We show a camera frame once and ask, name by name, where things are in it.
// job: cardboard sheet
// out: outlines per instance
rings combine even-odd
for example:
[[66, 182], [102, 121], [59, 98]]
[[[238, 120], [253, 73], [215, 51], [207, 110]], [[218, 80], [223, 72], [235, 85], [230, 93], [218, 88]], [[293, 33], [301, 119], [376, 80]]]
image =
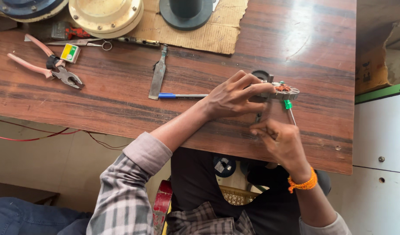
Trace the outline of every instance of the cardboard sheet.
[[239, 21], [248, 0], [220, 0], [208, 22], [193, 31], [171, 28], [162, 19], [159, 0], [144, 0], [144, 14], [140, 23], [128, 35], [163, 44], [233, 54], [240, 33]]

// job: hammer head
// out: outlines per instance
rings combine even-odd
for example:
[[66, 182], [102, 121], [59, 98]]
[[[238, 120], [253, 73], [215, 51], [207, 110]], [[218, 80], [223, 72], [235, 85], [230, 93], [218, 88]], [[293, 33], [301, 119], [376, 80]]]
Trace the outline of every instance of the hammer head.
[[71, 28], [71, 24], [66, 21], [59, 21], [56, 22], [52, 25], [52, 33], [51, 33], [51, 38], [52, 39], [59, 39], [59, 40], [70, 40], [72, 37], [72, 34], [69, 33], [69, 30]]

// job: pliers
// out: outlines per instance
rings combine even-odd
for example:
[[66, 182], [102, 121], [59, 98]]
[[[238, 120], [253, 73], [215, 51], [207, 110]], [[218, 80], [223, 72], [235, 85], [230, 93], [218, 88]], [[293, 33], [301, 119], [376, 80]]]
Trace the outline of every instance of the pliers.
[[[11, 59], [18, 62], [22, 66], [24, 66], [32, 71], [35, 71], [35, 72], [45, 75], [47, 79], [52, 80], [55, 77], [57, 77], [57, 78], [61, 79], [61, 81], [63, 83], [70, 85], [72, 87], [81, 89], [82, 86], [81, 87], [77, 86], [77, 84], [82, 85], [81, 80], [75, 74], [68, 72], [65, 69], [65, 61], [56, 57], [54, 55], [54, 53], [47, 46], [45, 46], [43, 43], [41, 43], [39, 40], [37, 40], [32, 35], [26, 34], [26, 37], [28, 39], [30, 39], [32, 42], [34, 42], [37, 46], [39, 46], [49, 57], [48, 61], [46, 62], [46, 69], [34, 66], [11, 53], [7, 54], [7, 56], [9, 56]], [[58, 68], [59, 72], [54, 72], [51, 70], [54, 68]]]

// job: black pants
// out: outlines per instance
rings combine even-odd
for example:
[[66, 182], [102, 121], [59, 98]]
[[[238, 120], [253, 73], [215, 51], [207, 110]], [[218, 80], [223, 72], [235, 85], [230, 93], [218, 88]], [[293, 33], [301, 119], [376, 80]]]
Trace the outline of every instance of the black pants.
[[[224, 199], [219, 189], [213, 156], [210, 152], [182, 147], [174, 152], [171, 158], [172, 211], [193, 210], [209, 201], [217, 217], [233, 217], [236, 221], [245, 210], [258, 235], [299, 234], [299, 204], [296, 194], [288, 191], [289, 174], [284, 168], [252, 168], [248, 182], [270, 189], [246, 205], [234, 206]], [[327, 194], [329, 176], [323, 171], [317, 175]]]

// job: black cylindrical part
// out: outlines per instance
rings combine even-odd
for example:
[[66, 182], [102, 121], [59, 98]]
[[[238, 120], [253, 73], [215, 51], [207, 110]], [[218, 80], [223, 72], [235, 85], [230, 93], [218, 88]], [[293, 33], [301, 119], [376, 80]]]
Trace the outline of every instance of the black cylindrical part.
[[202, 9], [203, 0], [170, 0], [172, 13], [181, 18], [192, 18]]

